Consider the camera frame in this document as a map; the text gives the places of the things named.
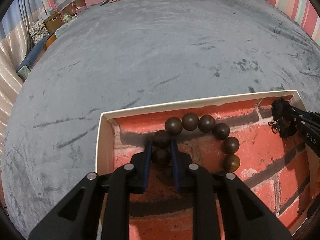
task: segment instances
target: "silver screw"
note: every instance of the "silver screw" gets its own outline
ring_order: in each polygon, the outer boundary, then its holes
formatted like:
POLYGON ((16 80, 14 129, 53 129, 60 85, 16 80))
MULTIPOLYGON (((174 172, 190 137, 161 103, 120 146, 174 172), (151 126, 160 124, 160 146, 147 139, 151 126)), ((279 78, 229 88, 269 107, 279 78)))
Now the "silver screw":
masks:
POLYGON ((196 171, 198 168, 199 168, 199 166, 196 163, 189 164, 189 169, 190 170, 196 171))
POLYGON ((94 180, 97 177, 97 173, 95 172, 90 172, 87 174, 87 179, 89 180, 94 180))
POLYGON ((133 170, 134 165, 132 163, 127 163, 123 167, 124 167, 125 170, 131 171, 131 170, 133 170))
POLYGON ((235 174, 232 173, 232 172, 228 172, 228 173, 226 174, 226 177, 227 177, 227 179, 231 179, 231 180, 233 180, 233 179, 236 178, 235 174))

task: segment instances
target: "white satin curtain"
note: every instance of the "white satin curtain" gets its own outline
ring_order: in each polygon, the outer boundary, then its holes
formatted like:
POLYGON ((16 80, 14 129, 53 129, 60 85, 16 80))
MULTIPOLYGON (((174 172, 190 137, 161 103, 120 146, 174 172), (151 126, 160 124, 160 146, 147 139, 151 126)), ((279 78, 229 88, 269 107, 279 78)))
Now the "white satin curtain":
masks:
POLYGON ((14 0, 0 22, 0 158, 11 109, 23 84, 16 69, 31 49, 28 28, 43 10, 42 0, 14 0))

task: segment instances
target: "brown bead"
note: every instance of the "brown bead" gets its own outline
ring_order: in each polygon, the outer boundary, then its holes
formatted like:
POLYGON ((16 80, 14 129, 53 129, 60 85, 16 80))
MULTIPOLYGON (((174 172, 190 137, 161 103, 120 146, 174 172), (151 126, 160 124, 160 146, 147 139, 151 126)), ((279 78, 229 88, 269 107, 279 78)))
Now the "brown bead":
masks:
POLYGON ((166 149, 156 149, 151 155, 152 163, 158 168, 168 166, 171 161, 171 154, 166 149))
POLYGON ((167 166, 164 169, 162 169, 159 172, 158 175, 159 180, 161 183, 167 185, 167 186, 172 186, 173 185, 173 172, 172 172, 172 167, 167 166))
POLYGON ((214 136, 218 140, 224 140, 224 139, 228 138, 228 136, 230 134, 230 127, 224 122, 218 123, 213 128, 212 133, 214 134, 214 136))
POLYGON ((187 131, 193 131, 197 128, 199 123, 199 118, 194 113, 187 113, 182 118, 182 126, 187 131))
POLYGON ((167 148, 170 145, 170 135, 165 130, 159 130, 155 132, 152 141, 156 147, 167 148))
POLYGON ((239 168, 239 166, 240 159, 234 154, 226 155, 222 161, 222 167, 226 172, 234 172, 239 168))
POLYGON ((175 136, 182 132, 182 122, 178 117, 170 117, 164 124, 165 130, 175 136))
POLYGON ((201 132, 211 132, 216 124, 216 120, 209 114, 203 115, 198 123, 198 128, 201 132))
POLYGON ((221 144, 221 150, 225 154, 234 154, 240 147, 240 143, 236 137, 228 137, 221 144))

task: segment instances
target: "gray blanket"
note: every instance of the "gray blanket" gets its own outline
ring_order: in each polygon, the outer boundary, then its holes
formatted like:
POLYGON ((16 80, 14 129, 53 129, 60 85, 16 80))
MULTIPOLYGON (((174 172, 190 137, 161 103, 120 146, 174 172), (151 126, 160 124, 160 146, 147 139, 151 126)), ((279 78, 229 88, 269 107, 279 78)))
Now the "gray blanket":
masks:
POLYGON ((95 169, 100 113, 297 89, 319 110, 319 47, 265 0, 127 0, 82 14, 36 64, 2 158, 14 225, 32 228, 95 169))

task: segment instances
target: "triangular cutout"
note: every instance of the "triangular cutout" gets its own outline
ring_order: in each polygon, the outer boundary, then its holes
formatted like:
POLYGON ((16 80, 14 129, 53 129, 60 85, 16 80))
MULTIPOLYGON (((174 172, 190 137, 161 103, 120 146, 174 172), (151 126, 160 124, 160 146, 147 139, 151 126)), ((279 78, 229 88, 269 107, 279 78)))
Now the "triangular cutout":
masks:
POLYGON ((82 199, 84 197, 85 189, 81 189, 64 207, 61 209, 61 211, 58 213, 59 217, 63 217, 65 219, 75 221, 80 204, 82 202, 82 199))
POLYGON ((256 218, 262 217, 262 211, 255 205, 254 202, 241 190, 237 189, 237 193, 241 202, 241 206, 245 215, 245 218, 250 221, 256 218))

